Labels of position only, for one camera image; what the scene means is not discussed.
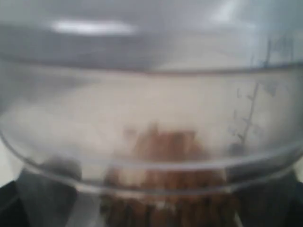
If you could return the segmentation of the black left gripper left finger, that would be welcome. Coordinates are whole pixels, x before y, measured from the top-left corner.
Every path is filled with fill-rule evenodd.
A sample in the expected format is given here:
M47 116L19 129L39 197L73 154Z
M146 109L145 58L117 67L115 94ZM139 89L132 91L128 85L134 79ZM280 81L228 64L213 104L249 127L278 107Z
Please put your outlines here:
M64 227L77 198L76 189L22 172L0 187L2 227Z

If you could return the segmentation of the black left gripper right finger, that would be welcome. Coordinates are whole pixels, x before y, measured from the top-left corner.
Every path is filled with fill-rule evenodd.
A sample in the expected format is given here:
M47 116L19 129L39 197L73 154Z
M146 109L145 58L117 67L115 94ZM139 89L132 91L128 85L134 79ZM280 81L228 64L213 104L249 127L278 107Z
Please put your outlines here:
M227 180L240 204L237 227L283 226L298 183L293 165L254 172L233 168Z

